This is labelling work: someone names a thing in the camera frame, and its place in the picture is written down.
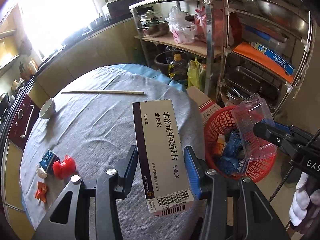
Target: yellow bottle cap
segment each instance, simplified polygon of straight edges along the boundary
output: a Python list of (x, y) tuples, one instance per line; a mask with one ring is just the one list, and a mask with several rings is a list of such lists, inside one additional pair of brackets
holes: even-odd
[(175, 61), (181, 60), (181, 55), (180, 54), (174, 54), (174, 60)]

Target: crumpled orange paper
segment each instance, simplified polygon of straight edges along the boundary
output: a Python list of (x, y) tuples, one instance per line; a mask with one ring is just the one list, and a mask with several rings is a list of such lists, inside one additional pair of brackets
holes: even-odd
[(38, 181), (38, 190), (35, 194), (36, 199), (40, 199), (43, 203), (46, 202), (45, 194), (47, 193), (47, 185), (43, 182)]

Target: white plastic bag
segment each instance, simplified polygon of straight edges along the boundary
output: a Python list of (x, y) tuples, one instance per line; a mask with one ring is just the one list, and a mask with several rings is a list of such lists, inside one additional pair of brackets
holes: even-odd
[(176, 43), (188, 44), (195, 41), (196, 25), (186, 21), (185, 18), (185, 12), (180, 11), (176, 6), (172, 6), (169, 17), (165, 19)]

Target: dark purple stripe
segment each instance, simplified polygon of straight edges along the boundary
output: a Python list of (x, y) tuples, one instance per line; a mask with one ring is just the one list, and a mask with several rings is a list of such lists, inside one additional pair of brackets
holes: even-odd
[[(152, 181), (151, 181), (146, 143), (145, 143), (144, 134), (143, 134), (140, 103), (139, 102), (132, 103), (132, 109), (133, 109), (134, 129), (136, 131), (138, 156), (139, 156), (139, 163), (140, 163), (144, 192), (146, 194), (146, 199), (151, 199), (151, 198), (154, 198), (155, 195), (154, 195)], [(148, 182), (149, 192), (147, 192), (145, 177)]]

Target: barcode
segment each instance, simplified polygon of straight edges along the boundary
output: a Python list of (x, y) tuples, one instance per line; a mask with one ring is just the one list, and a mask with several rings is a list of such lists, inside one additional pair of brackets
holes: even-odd
[(171, 203), (178, 203), (185, 201), (189, 198), (189, 194), (187, 191), (179, 192), (176, 194), (172, 194), (170, 196), (158, 198), (159, 206), (168, 206)]
[(179, 212), (181, 210), (183, 211), (185, 209), (186, 209), (185, 205), (178, 206), (178, 207), (175, 207), (175, 208), (169, 208), (169, 209), (166, 209), (164, 211), (161, 211), (161, 215), (165, 216), (165, 215), (169, 215), (169, 214), (172, 214), (172, 213), (175, 213), (175, 212)]

